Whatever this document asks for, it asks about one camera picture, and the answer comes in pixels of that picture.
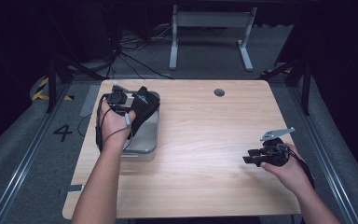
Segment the white stand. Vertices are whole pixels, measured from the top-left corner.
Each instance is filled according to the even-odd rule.
[[[238,41],[243,63],[246,71],[252,71],[252,63],[246,50],[246,43],[251,33],[257,8],[253,7],[250,12],[196,12],[178,11],[177,5],[173,6],[172,14],[172,47],[170,58],[170,69],[176,69],[178,54],[178,26],[201,26],[201,27],[240,27],[245,28],[245,35]]]

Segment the forearm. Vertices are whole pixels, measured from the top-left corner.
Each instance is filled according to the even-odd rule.
[[[122,146],[106,142],[79,198],[73,223],[115,223]]]
[[[297,194],[296,196],[300,205],[301,214],[307,224],[339,223],[338,219],[324,204],[315,190],[303,190],[301,194]]]

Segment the floor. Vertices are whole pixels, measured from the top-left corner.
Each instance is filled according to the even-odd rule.
[[[254,70],[246,72],[236,41],[243,30],[181,30],[177,69],[169,69],[169,26],[167,32],[143,49],[125,51],[154,71],[175,79],[255,79],[273,68],[276,57],[292,27],[254,27],[247,44]],[[88,63],[95,66],[101,62]],[[98,72],[110,78],[166,78],[156,75],[129,57],[121,55],[109,68]],[[269,81],[287,127],[315,178],[316,190],[342,223],[358,223],[358,164],[345,145],[320,96],[311,82],[310,116],[299,107],[301,82],[288,88],[279,75]],[[30,97],[40,84],[34,84]],[[0,223],[69,223],[62,217],[65,190],[76,167],[85,129],[95,100],[93,90],[100,81],[75,75],[71,85],[58,81],[59,101],[46,114],[48,101],[34,100],[33,105],[0,138]],[[64,131],[67,135],[62,140]],[[294,216],[299,223],[301,216]],[[133,223],[136,220],[118,220]],[[218,223],[236,223],[223,220]],[[292,223],[291,216],[260,217],[262,224]]]

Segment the hand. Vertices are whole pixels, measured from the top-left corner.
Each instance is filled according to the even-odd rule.
[[[129,115],[130,115],[131,122],[133,122],[133,120],[136,117],[135,112],[130,111]],[[120,116],[119,114],[117,114],[115,111],[111,110],[110,106],[106,102],[106,100],[104,100],[101,105],[100,122],[101,122],[100,125],[102,127],[102,131],[103,131],[104,143],[107,144],[109,142],[112,142],[115,144],[115,146],[121,147],[121,149],[122,149],[124,146],[124,143],[126,142],[128,135],[130,134],[131,127],[126,128],[127,127],[126,119],[124,117]],[[106,140],[106,138],[111,133],[114,133],[114,132],[117,132],[117,133],[113,134]]]
[[[302,160],[297,148],[294,145],[287,143],[286,145]],[[260,166],[266,171],[276,175],[281,183],[296,196],[300,193],[300,191],[302,192],[303,190],[312,189],[312,185],[310,184],[307,175],[304,173],[304,170],[301,168],[298,161],[292,156],[290,156],[289,161],[281,167],[274,166],[266,162],[261,162]]]

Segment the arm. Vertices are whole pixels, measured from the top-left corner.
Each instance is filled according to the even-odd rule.
[[[290,144],[286,145],[302,160],[295,146]],[[295,158],[290,157],[289,161],[282,167],[265,162],[262,162],[260,165],[266,171],[276,175],[281,183],[296,195],[302,216],[307,224],[339,223],[338,219],[313,189],[306,174]]]
[[[101,116],[108,109],[109,105],[103,102]],[[133,111],[130,112],[130,119],[135,119]],[[103,140],[126,126],[123,117],[113,111],[107,112],[102,126]],[[115,223],[121,152],[130,130],[127,128],[106,140],[103,152],[77,202],[72,223]]]

